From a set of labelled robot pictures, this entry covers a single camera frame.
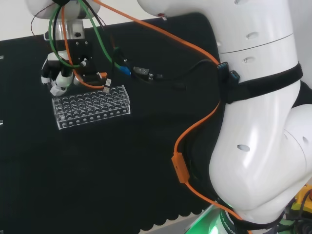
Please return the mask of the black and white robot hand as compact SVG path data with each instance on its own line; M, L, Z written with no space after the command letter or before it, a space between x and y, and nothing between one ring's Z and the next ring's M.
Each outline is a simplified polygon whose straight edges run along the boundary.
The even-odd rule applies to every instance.
M41 69L41 83L48 85L54 97L64 95L73 85L102 89L106 77L96 68L92 46L86 40L69 40L63 51L48 54Z

